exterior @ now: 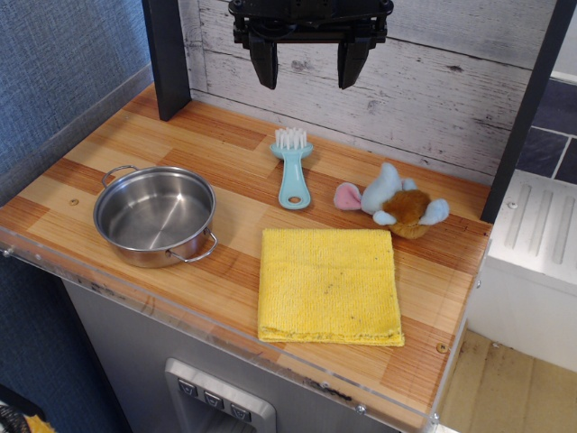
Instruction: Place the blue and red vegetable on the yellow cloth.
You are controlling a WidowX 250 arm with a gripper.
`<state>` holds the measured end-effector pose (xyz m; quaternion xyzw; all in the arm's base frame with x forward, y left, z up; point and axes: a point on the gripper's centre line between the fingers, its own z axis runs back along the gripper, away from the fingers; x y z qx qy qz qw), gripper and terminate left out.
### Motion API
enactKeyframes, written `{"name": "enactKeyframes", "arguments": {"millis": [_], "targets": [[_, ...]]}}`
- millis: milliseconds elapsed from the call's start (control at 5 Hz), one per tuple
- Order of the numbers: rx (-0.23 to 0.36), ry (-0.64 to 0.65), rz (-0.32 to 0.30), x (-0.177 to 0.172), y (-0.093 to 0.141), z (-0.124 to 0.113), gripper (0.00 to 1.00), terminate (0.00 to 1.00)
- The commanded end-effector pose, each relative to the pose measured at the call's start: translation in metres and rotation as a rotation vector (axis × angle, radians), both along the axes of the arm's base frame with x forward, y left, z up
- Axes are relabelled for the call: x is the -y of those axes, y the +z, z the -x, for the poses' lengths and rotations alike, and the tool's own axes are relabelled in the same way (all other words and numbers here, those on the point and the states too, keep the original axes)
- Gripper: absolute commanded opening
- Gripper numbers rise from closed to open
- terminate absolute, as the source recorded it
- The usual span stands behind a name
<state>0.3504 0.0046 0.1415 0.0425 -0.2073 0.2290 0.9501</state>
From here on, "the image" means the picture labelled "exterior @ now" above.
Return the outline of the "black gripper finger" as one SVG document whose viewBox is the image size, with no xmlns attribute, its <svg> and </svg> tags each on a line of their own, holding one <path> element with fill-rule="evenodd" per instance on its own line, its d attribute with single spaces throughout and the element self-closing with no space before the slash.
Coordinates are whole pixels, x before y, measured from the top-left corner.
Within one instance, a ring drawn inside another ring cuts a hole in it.
<svg viewBox="0 0 577 433">
<path fill-rule="evenodd" d="M 249 52 L 260 83 L 266 88 L 275 89 L 279 65 L 276 43 L 257 35 L 250 35 Z"/>
<path fill-rule="evenodd" d="M 354 36 L 339 42 L 337 71 L 340 89 L 349 88 L 356 83 L 371 48 L 370 36 Z"/>
</svg>

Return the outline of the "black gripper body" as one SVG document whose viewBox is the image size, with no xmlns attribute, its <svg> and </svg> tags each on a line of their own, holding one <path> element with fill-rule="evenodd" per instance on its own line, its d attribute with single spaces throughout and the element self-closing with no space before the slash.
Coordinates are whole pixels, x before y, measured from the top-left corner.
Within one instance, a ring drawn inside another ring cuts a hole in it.
<svg viewBox="0 0 577 433">
<path fill-rule="evenodd" d="M 234 40 L 280 43 L 385 41 L 391 1 L 231 1 Z"/>
</svg>

